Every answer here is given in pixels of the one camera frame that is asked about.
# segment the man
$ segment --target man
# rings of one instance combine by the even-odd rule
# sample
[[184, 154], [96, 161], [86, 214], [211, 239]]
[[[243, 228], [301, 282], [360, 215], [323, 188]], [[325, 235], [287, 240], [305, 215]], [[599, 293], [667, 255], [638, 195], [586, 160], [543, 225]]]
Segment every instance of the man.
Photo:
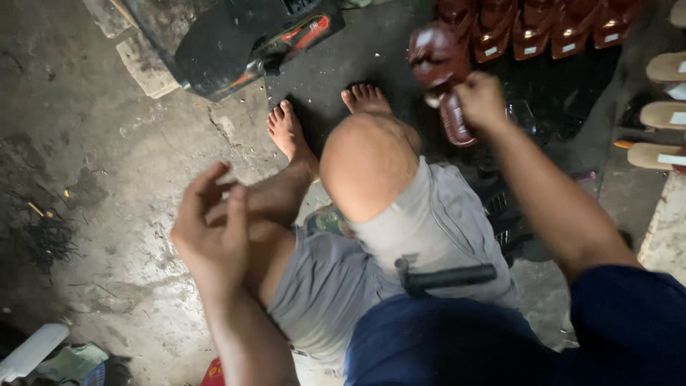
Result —
[[[184, 194], [171, 238], [227, 385], [297, 384], [287, 341], [334, 369], [345, 358], [346, 384], [357, 386], [686, 382], [686, 290], [644, 271], [595, 201], [506, 119], [496, 78], [472, 73], [456, 92], [570, 283], [581, 348], [557, 354], [538, 342], [459, 170], [427, 165], [381, 90], [359, 85], [343, 91], [352, 115], [320, 163], [283, 101], [268, 130], [286, 169], [244, 188], [217, 184], [229, 170], [217, 163]], [[291, 230], [319, 178], [357, 240]], [[393, 266], [400, 257], [413, 273], [493, 264], [497, 279], [412, 299]]]

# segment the dirty floor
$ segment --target dirty floor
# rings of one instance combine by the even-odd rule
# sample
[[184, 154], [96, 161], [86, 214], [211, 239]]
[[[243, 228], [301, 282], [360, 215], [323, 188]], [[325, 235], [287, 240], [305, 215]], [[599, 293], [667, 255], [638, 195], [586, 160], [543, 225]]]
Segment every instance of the dirty floor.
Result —
[[[625, 101], [650, 88], [647, 60], [685, 46], [665, 22], [671, 1], [655, 4], [575, 141], [610, 130]], [[167, 235], [182, 189], [217, 159], [232, 161], [246, 183], [287, 160], [264, 126], [262, 81], [216, 104], [180, 90], [151, 100], [117, 54], [124, 37], [106, 38], [80, 0], [0, 2], [0, 317], [26, 332], [68, 323], [72, 342], [130, 356], [135, 384], [197, 385], [215, 354], [193, 281]], [[600, 191], [589, 191], [638, 248], [665, 176], [630, 167], [623, 150], [608, 155]], [[73, 233], [73, 253], [49, 273], [15, 237], [38, 220], [28, 201]], [[300, 219], [328, 202], [314, 185]], [[512, 272], [521, 310], [543, 342], [573, 344], [556, 267], [518, 261]], [[304, 385], [337, 383], [297, 361]]]

